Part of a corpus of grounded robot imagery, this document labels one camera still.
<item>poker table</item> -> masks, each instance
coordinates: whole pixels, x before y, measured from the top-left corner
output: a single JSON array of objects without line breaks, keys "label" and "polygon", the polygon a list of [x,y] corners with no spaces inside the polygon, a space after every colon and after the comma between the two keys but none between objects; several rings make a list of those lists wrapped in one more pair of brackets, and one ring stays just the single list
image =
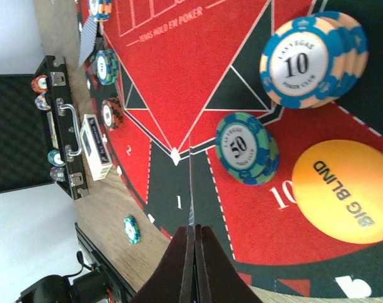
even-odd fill
[{"label": "poker table", "polygon": [[[76,9],[84,24],[87,0]],[[286,109],[260,83],[262,50],[274,29],[322,10],[363,25],[367,68],[336,102]],[[100,33],[105,44],[85,62],[93,110],[122,187],[168,240],[188,225],[193,203],[196,223],[212,227],[248,285],[302,297],[383,297],[383,241],[326,235],[302,215],[292,191],[295,162],[316,143],[353,140],[383,153],[383,1],[113,0]],[[96,76],[95,52],[106,48],[120,62],[113,85]],[[115,131],[101,115],[110,97],[124,109]],[[219,121],[237,111],[256,116],[278,144],[278,171],[261,186],[233,179],[215,153]],[[338,228],[333,218],[329,224]]]}]

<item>printed number 1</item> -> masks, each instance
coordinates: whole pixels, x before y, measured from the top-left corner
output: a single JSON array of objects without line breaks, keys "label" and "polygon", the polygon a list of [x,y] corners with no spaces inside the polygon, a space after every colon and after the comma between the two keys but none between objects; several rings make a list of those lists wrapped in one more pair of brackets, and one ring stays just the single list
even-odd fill
[{"label": "printed number 1", "polygon": [[[288,189],[288,186],[287,184],[291,185],[292,187],[292,181],[284,181],[282,182],[282,191],[284,192],[284,195],[286,196],[286,198],[288,200],[290,200],[292,203],[297,203],[294,199],[293,199],[293,196],[290,192],[290,190]],[[275,199],[277,200],[278,204],[280,205],[280,208],[278,208],[279,210],[282,210],[286,207],[288,207],[289,205],[285,205],[284,201],[282,200],[278,190],[275,188],[275,187],[272,187],[269,191],[271,191],[275,197]]]},{"label": "printed number 1", "polygon": [[177,197],[177,207],[182,210],[182,208],[181,208],[181,198],[180,198],[180,196],[176,196],[176,197]]}]

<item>orange poker chip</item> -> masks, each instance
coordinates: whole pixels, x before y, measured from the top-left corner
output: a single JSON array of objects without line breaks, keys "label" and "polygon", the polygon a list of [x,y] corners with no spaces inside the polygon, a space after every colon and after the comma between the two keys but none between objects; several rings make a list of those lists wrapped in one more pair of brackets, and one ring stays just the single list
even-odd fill
[{"label": "orange poker chip", "polygon": [[105,13],[105,14],[110,14],[110,13],[111,13],[111,10],[112,10],[112,7],[113,7],[113,5],[112,5],[111,1],[107,1],[107,0],[105,0],[105,4],[104,4],[104,13]]},{"label": "orange poker chip", "polygon": [[47,76],[44,74],[34,78],[32,81],[33,91],[36,93],[45,93],[48,90],[47,81],[45,79],[47,79]]},{"label": "orange poker chip", "polygon": [[120,128],[124,120],[124,111],[118,97],[109,98],[102,102],[102,117],[104,126],[109,131]]}]

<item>printed number 10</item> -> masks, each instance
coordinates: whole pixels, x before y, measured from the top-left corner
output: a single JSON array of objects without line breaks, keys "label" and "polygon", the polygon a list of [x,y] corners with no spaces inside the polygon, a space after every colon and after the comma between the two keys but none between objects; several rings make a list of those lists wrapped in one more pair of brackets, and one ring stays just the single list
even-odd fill
[{"label": "printed number 10", "polygon": [[[287,65],[287,68],[288,68],[288,76],[287,76],[287,78],[296,76],[296,75],[293,74],[293,72],[292,72],[292,58],[289,57],[289,58],[288,58],[287,60],[285,60],[284,62],[286,62],[286,65]],[[301,52],[301,53],[297,56],[296,65],[297,65],[298,72],[299,72],[300,74],[304,74],[304,73],[306,73],[307,70],[308,70],[308,68],[309,68],[309,59],[308,59],[307,55],[304,54],[303,52]]]},{"label": "printed number 10", "polygon": [[[282,182],[282,191],[284,192],[284,195],[286,196],[286,198],[288,200],[290,200],[292,203],[297,203],[294,199],[293,199],[293,196],[292,196],[292,193],[290,192],[287,184],[290,185],[290,187],[292,188],[292,181],[284,181]],[[271,191],[275,197],[275,199],[277,200],[278,204],[280,205],[280,208],[278,208],[279,210],[282,210],[286,207],[288,207],[289,205],[285,205],[284,201],[282,200],[278,190],[275,188],[275,187],[272,187],[269,191]]]}]

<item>yellow dealer button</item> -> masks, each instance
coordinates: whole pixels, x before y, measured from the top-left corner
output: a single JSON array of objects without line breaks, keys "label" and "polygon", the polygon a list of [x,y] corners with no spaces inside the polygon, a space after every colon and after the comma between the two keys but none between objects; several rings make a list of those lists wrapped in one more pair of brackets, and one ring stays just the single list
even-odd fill
[{"label": "yellow dealer button", "polygon": [[318,143],[292,173],[303,215],[335,239],[368,244],[383,240],[383,154],[348,140]]}]

